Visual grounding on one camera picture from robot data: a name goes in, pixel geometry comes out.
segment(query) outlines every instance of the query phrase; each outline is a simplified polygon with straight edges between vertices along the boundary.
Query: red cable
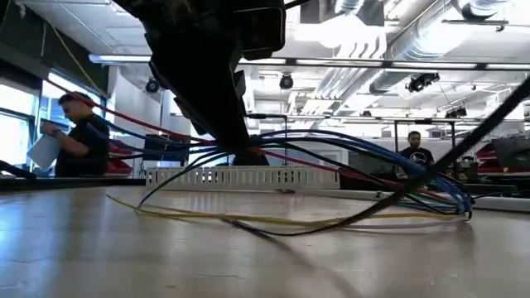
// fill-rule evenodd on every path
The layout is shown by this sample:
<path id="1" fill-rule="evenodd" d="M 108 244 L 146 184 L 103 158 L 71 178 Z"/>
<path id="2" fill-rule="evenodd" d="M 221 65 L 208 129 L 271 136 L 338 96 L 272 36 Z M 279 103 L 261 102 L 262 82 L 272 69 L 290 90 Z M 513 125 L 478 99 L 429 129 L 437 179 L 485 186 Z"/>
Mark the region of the red cable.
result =
<path id="1" fill-rule="evenodd" d="M 187 135 L 183 135 L 183 134 L 177 133 L 177 132 L 172 132 L 172 131 L 170 131 L 168 129 L 165 129 L 165 128 L 162 128 L 162 127 L 158 127 L 158 126 L 155 126 L 155 125 L 152 125 L 152 124 L 149 124 L 149 123 L 145 123 L 145 122 L 143 122 L 141 120 L 137 120 L 135 118 L 129 117 L 128 115 L 122 114 L 120 112 L 109 110 L 108 108 L 102 106 L 101 104 L 97 104 L 97 103 L 95 103 L 92 100 L 88 100 L 88 99 L 86 99 L 86 98 L 84 98 L 82 96 L 79 96 L 78 94 L 72 93 L 68 89 L 58 85 L 57 83 L 54 83 L 54 82 L 50 81 L 49 79 L 45 79 L 45 81 L 50 83 L 50 84 L 52 84 L 52 85 L 54 85 L 56 88 L 59 88 L 59 89 L 65 91 L 66 93 L 74 96 L 78 100 L 84 101 L 87 104 L 93 105 L 93 106 L 95 106 L 97 108 L 101 108 L 101 110 L 105 111 L 106 113 L 111 113 L 112 115 L 118 116 L 120 118 L 123 118 L 123 119 L 125 119 L 125 120 L 127 120 L 129 122 L 136 123 L 136 124 L 141 125 L 143 127 L 147 127 L 147 128 L 159 131 L 159 132 L 167 133 L 168 135 L 176 137 L 176 138 L 179 138 L 179 139 L 181 139 L 183 141 L 196 141 L 196 142 L 201 142 L 201 143 L 204 143 L 204 144 L 213 144 L 213 142 L 209 141 L 209 140 L 201 139 L 201 138 L 198 138 L 198 137 L 187 136 Z"/>
<path id="2" fill-rule="evenodd" d="M 118 116 L 120 118 L 123 118 L 123 119 L 125 119 L 125 120 L 127 120 L 129 122 L 136 123 L 138 125 L 141 125 L 141 126 L 144 126 L 144 127 L 147 127 L 147 128 L 159 131 L 159 132 L 167 133 L 170 136 L 176 137 L 176 138 L 184 140 L 184 141 L 196 141 L 196 142 L 200 142 L 200 143 L 203 143 L 203 144 L 212 144 L 212 145 L 214 144 L 210 140 L 205 140 L 205 139 L 202 139 L 202 138 L 199 138 L 199 137 L 192 137 L 192 136 L 184 135 L 184 134 L 181 134 L 181 133 L 172 132 L 171 130 L 165 129 L 163 127 L 158 127 L 158 126 L 155 126 L 155 125 L 152 125 L 152 124 L 149 124 L 149 123 L 145 123 L 145 122 L 143 122 L 141 120 L 132 118 L 132 117 L 130 117 L 128 115 L 125 115 L 123 113 L 116 112 L 116 111 L 113 111 L 113 110 L 109 110 L 108 108 L 102 106 L 101 104 L 97 104 L 97 103 L 95 103 L 92 100 L 88 100 L 88 99 L 86 99 L 86 98 L 84 98 L 82 96 L 79 96 L 78 94 L 72 93 L 68 89 L 60 86 L 59 84 L 57 84 L 55 82 L 52 82 L 49 79 L 45 79 L 45 81 L 48 82 L 49 84 L 55 86 L 56 88 L 61 89 L 64 92 L 76 97 L 76 99 L 78 99 L 78 100 L 86 102 L 87 104 L 93 105 L 93 106 L 95 106 L 97 108 L 100 108 L 102 111 L 105 111 L 106 113 L 111 113 L 112 115 Z M 256 148 L 256 149 L 258 149 L 259 151 L 263 152 L 264 154 L 266 154 L 268 156 L 274 156 L 276 158 L 280 158 L 280 159 L 283 159 L 283 160 L 286 160 L 286 161 L 295 162 L 297 164 L 301 164 L 301 165 L 305 165 L 305 166 L 311 166 L 311 167 L 314 167 L 314 168 L 317 168 L 317 169 L 321 169 L 321 170 L 324 170 L 324 171 L 331 171 L 331 172 L 334 172 L 334 173 L 339 173 L 339 174 L 346 175 L 346 176 L 354 178 L 354 179 L 377 182 L 377 181 L 374 181 L 374 180 L 367 179 L 367 178 L 365 178 L 365 177 L 363 177 L 363 176 L 361 176 L 359 174 L 351 173 L 349 171 L 335 169 L 335 168 L 328 167 L 328 166 L 321 166 L 321 165 L 318 165 L 316 163 L 299 160 L 299 159 L 296 159 L 296 158 L 293 158 L 293 157 L 289 157 L 289 156 L 283 156 L 281 154 L 277 154 L 277 153 L 274 153 L 274 152 L 266 151 L 266 150 L 263 150 L 263 149 L 260 149 L 260 148 Z M 393 181 L 389 181 L 389 180 L 382 180 L 382 181 L 386 184 L 386 186 L 389 186 L 389 187 L 393 187 L 394 186 L 393 187 L 394 189 L 396 188 L 395 186 L 402 186 L 401 183 L 397 183 L 397 182 L 393 182 Z M 435 196 L 435 197 L 437 197 L 439 199 L 444 199 L 443 197 L 441 197 L 441 196 L 439 196 L 439 195 L 437 195 L 437 194 L 435 194 L 435 193 L 433 193 L 431 191 L 428 191 L 428 190 L 418 189 L 417 191 L 421 192 L 423 194 L 426 194 L 426 195 Z"/>
<path id="3" fill-rule="evenodd" d="M 328 167 L 328 166 L 321 166 L 321 165 L 318 165 L 318 164 L 315 164 L 315 163 L 312 163 L 312 162 L 309 162 L 309 161 L 303 161 L 303 160 L 299 160 L 299 159 L 292 158 L 292 157 L 289 157 L 289 156 L 283 156 L 281 154 L 277 154 L 277 153 L 270 152 L 270 151 L 263 150 L 263 153 L 265 153 L 265 154 L 267 154 L 269 156 L 274 156 L 276 158 L 285 159 L 285 160 L 292 161 L 292 162 L 295 162 L 295 163 L 298 163 L 298 164 L 302 164 L 302 165 L 306 165 L 306 166 L 311 166 L 311 167 L 314 167 L 314 168 L 317 168 L 317 169 L 321 169 L 321 170 L 324 170 L 324 171 L 331 171 L 331 172 L 334 172 L 334 173 L 342 174 L 342 175 L 348 176 L 350 178 L 354 178 L 354 179 L 358 179 L 358 180 L 362 180 L 362 181 L 369 181 L 369 182 L 378 183 L 376 180 L 372 180 L 372 179 L 366 178 L 366 177 L 364 177 L 364 176 L 362 176 L 360 174 L 353 173 L 353 172 L 350 172 L 350 171 L 345 171 L 345 170 L 341 170 L 341 169 L 335 169 L 335 168 Z M 388 186 L 388 187 L 393 188 L 395 190 L 397 190 L 398 187 L 403 186 L 403 184 L 401 184 L 401 183 L 390 181 L 390 180 L 381 179 L 381 181 L 384 182 L 385 186 Z M 420 193 L 423 193 L 425 195 L 434 196 L 437 199 L 446 200 L 446 198 L 438 195 L 437 193 L 429 191 L 429 190 L 424 190 L 424 189 L 420 188 L 420 189 L 417 189 L 417 191 L 420 192 Z"/>

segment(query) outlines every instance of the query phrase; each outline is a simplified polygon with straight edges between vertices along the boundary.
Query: wooden table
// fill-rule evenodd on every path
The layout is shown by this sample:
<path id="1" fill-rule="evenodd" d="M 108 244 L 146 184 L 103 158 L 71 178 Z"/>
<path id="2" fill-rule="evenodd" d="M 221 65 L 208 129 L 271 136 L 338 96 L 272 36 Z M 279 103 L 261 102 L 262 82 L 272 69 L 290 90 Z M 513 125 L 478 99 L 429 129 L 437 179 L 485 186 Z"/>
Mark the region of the wooden table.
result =
<path id="1" fill-rule="evenodd" d="M 217 220 L 185 222 L 138 215 L 107 199 L 105 192 L 137 203 L 143 188 L 2 195 L 0 297 L 530 295 L 530 216 L 526 214 L 477 211 L 471 223 L 323 233 L 279 238 L 276 243 Z M 291 219 L 352 214 L 370 204 L 295 195 L 193 192 L 161 192 L 150 202 Z"/>

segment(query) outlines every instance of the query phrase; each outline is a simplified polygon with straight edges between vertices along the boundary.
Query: man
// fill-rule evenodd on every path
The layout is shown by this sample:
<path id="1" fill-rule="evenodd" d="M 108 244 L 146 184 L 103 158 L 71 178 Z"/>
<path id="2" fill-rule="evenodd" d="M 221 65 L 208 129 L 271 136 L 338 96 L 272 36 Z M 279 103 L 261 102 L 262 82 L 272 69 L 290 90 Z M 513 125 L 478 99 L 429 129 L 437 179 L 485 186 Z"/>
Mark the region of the man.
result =
<path id="1" fill-rule="evenodd" d="M 410 146 L 399 154 L 423 166 L 431 165 L 434 162 L 432 153 L 425 148 L 420 148 L 422 135 L 419 132 L 410 132 L 408 143 Z"/>
<path id="2" fill-rule="evenodd" d="M 107 170 L 108 142 L 98 137 L 88 126 L 108 137 L 108 127 L 92 112 L 93 105 L 86 94 L 73 92 L 59 99 L 65 116 L 75 128 L 66 135 L 49 122 L 41 132 L 57 139 L 60 151 L 55 164 L 57 177 L 101 176 Z"/>

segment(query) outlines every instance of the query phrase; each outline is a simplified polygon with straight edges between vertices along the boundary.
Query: white paper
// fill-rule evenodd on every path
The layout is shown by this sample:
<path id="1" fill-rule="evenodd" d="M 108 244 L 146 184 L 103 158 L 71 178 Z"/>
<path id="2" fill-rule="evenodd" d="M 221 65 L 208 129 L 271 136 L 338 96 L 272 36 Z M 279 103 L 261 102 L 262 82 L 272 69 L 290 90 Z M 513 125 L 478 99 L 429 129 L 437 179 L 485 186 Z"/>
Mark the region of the white paper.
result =
<path id="1" fill-rule="evenodd" d="M 59 151 L 59 141 L 48 135 L 42 135 L 27 152 L 27 156 L 43 171 L 47 171 L 59 155 Z"/>

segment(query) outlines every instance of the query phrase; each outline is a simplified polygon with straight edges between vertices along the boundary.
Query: black t-shirt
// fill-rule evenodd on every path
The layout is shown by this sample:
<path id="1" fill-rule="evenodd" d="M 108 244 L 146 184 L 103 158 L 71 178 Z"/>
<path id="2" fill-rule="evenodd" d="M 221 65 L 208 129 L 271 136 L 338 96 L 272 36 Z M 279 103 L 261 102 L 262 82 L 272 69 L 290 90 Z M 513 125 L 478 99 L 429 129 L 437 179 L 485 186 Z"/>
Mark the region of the black t-shirt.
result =
<path id="1" fill-rule="evenodd" d="M 68 134 L 77 142 L 83 143 L 89 148 L 84 156 L 74 156 L 61 149 L 55 164 L 55 176 L 57 177 L 81 177 L 103 175 L 107 170 L 108 141 L 96 136 L 87 127 L 89 124 L 99 132 L 108 137 L 108 127 L 97 115 L 92 114 L 77 123 Z"/>
<path id="2" fill-rule="evenodd" d="M 408 158 L 411 161 L 414 161 L 420 165 L 430 165 L 434 159 L 430 151 L 424 148 L 407 148 L 399 152 L 403 157 Z"/>

